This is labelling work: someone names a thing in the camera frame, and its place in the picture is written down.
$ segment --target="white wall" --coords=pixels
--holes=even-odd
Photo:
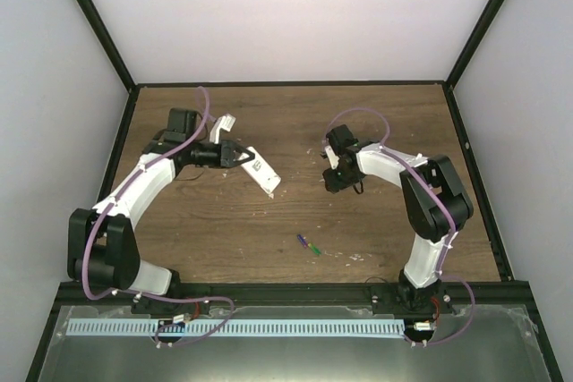
[[[507,0],[456,95],[516,277],[573,380],[573,3]]]
[[[445,79],[487,0],[94,0],[136,82]]]
[[[75,0],[0,0],[0,380],[25,379],[126,93]]]

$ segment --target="black metal frame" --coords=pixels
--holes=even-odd
[[[497,12],[504,0],[489,0],[481,14],[469,40],[466,42],[454,68],[446,81],[297,81],[297,82],[196,82],[196,83],[148,83],[136,85],[129,73],[122,57],[120,56],[114,41],[101,20],[99,13],[91,0],[77,0],[88,22],[98,37],[102,47],[107,53],[110,62],[115,67],[117,74],[129,92],[125,105],[124,114],[118,133],[115,138],[112,154],[107,165],[105,177],[100,189],[99,199],[106,197],[113,185],[115,173],[119,164],[127,132],[133,117],[135,104],[140,90],[146,87],[273,87],[273,86],[326,86],[326,85],[415,85],[437,84],[441,85],[444,97],[448,104],[452,122],[458,135],[459,144],[466,161],[467,169],[474,186],[477,203],[482,212],[485,230],[492,246],[500,280],[506,282],[470,283],[475,292],[478,303],[481,304],[523,304],[526,306],[532,321],[538,326],[537,340],[541,346],[545,363],[554,382],[562,381],[563,378],[553,355],[552,347],[543,327],[543,322],[535,305],[534,297],[529,284],[523,281],[513,280],[513,274],[509,265],[508,257],[500,238],[492,208],[487,197],[479,168],[475,161],[471,144],[467,137],[466,129],[460,116],[458,105],[453,89],[458,83],[462,73],[469,65],[475,50],[478,48],[485,33],[492,24]],[[443,285],[451,297],[451,304],[466,304],[469,302],[465,288],[460,284]],[[372,310],[378,313],[394,313],[400,317],[400,310],[389,302],[379,301],[372,303],[373,295],[383,297],[384,294],[392,294],[393,284],[183,284],[184,292],[188,296],[224,295],[236,301],[239,306],[268,306],[268,305],[356,305],[372,306]],[[42,363],[47,353],[47,346],[53,334],[58,312],[62,306],[89,305],[91,302],[85,297],[81,286],[76,283],[62,283],[58,290],[54,305],[48,316],[46,328],[39,342],[39,346],[30,367],[27,380],[38,380]],[[106,306],[133,306],[130,297],[119,294],[108,296],[98,305]],[[157,302],[142,301],[133,306],[135,312],[146,312],[153,315],[167,313],[166,305]]]

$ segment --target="brown wood surface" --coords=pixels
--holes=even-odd
[[[321,138],[343,109],[369,106],[392,128],[391,148],[453,160],[472,201],[467,174],[439,86],[274,87],[211,89],[211,112],[237,119],[227,136],[254,146],[282,177],[270,199],[246,172],[205,169],[175,181],[153,201],[136,236],[141,257],[178,270],[186,282],[362,282],[396,279],[414,232],[399,188],[377,178],[365,193],[330,194],[321,173]],[[193,89],[142,89],[115,184],[135,166],[171,107],[196,108]],[[344,118],[356,136],[381,137],[373,115]],[[188,166],[178,179],[202,169]],[[322,255],[304,249],[304,235]],[[454,242],[445,271],[471,281],[499,280],[479,209]]]

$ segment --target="wooden tabletop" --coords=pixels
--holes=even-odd
[[[236,117],[225,136],[254,146],[282,182],[271,199],[240,167],[186,167],[137,225],[143,259],[178,270],[185,282],[395,280],[414,239],[402,191],[367,177],[362,195],[331,194],[321,181],[328,167],[320,157],[327,124],[344,109],[368,106],[388,118],[389,147],[448,155],[469,191],[475,214],[454,241],[444,271],[469,281],[499,280],[440,86],[214,88],[210,94],[213,115]],[[141,90],[115,185],[166,127],[172,107],[202,110],[193,89]],[[352,113],[341,122],[359,139],[384,133],[375,115]],[[304,249],[298,233],[322,255]]]

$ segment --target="perforated white rail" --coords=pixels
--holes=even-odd
[[[197,319],[183,327],[168,327],[161,335],[204,335],[220,320]],[[157,319],[73,318],[66,335],[150,336],[158,330]],[[402,338],[401,319],[231,319],[218,337],[385,337]]]

